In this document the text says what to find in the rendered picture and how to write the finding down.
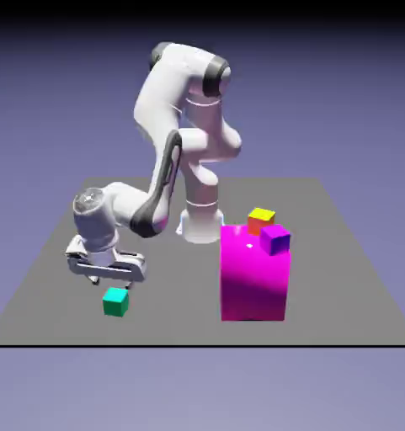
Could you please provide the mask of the large magenta box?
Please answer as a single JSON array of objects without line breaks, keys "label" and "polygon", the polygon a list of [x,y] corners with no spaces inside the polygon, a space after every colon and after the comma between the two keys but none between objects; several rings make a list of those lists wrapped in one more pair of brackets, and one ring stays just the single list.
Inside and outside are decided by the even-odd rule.
[{"label": "large magenta box", "polygon": [[269,256],[245,225],[224,225],[220,244],[223,321],[282,321],[290,279],[290,250]]}]

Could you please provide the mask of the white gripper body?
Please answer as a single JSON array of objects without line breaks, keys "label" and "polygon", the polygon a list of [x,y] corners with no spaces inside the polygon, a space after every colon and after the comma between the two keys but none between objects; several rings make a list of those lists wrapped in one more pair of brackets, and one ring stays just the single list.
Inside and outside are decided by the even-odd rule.
[{"label": "white gripper body", "polygon": [[68,253],[67,263],[74,274],[98,276],[100,279],[142,282],[145,280],[147,264],[139,253],[118,253],[115,262],[109,266],[94,265],[81,253]]}]

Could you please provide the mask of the small orange cube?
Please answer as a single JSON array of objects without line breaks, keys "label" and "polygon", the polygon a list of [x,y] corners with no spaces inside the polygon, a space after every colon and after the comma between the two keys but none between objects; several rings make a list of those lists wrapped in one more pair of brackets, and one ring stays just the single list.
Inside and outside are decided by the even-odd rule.
[{"label": "small orange cube", "polygon": [[261,229],[274,224],[275,211],[262,208],[254,208],[248,214],[248,234],[258,236]]}]

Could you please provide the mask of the small purple cube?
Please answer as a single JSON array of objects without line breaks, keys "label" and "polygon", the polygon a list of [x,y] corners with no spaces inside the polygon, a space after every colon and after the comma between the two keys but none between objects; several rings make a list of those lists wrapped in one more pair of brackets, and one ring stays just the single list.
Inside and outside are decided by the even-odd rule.
[{"label": "small purple cube", "polygon": [[269,255],[274,256],[278,253],[290,250],[291,234],[280,224],[263,227],[260,231],[260,247]]}]

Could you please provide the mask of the small green cube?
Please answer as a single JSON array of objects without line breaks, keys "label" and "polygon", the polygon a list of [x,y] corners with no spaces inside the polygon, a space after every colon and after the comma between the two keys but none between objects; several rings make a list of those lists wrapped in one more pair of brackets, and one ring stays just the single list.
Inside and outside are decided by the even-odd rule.
[{"label": "small green cube", "polygon": [[104,314],[112,317],[123,317],[129,309],[127,289],[110,287],[103,296]]}]

